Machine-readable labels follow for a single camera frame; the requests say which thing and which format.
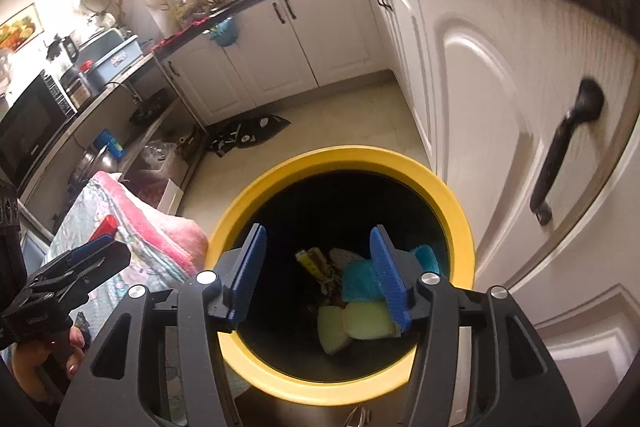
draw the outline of trash can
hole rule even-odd
[[[263,174],[231,204],[209,241],[207,267],[239,247],[253,223],[267,231],[267,254],[247,320],[220,333],[226,362],[265,393],[308,405],[359,403],[408,381],[416,336],[354,341],[327,355],[305,304],[315,281],[295,253],[344,248],[369,256],[369,233],[384,225],[395,246],[440,245],[440,267],[471,288],[471,231],[452,192],[429,169],[399,153],[365,146],[322,149]]]

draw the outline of fruit picture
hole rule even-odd
[[[42,32],[36,5],[31,4],[0,26],[0,48],[16,52]]]

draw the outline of beige tile floor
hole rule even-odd
[[[395,82],[334,94],[277,112],[291,122],[267,142],[207,153],[182,199],[180,215],[210,235],[234,198],[260,174],[299,154],[334,145],[372,145],[429,166],[414,119]]]

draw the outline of silver screw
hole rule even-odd
[[[509,292],[504,289],[502,286],[494,286],[491,288],[491,295],[496,299],[506,299]]]
[[[211,270],[205,270],[204,272],[200,272],[196,275],[196,281],[200,284],[211,284],[218,278],[215,272]]]
[[[434,285],[440,282],[440,276],[436,273],[427,272],[420,276],[420,280],[425,284]]]
[[[132,299],[137,299],[138,297],[142,297],[146,293],[146,288],[142,284],[136,284],[129,288],[129,297]]]

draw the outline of black microwave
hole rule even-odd
[[[76,114],[62,86],[42,71],[0,120],[0,168],[18,187]]]

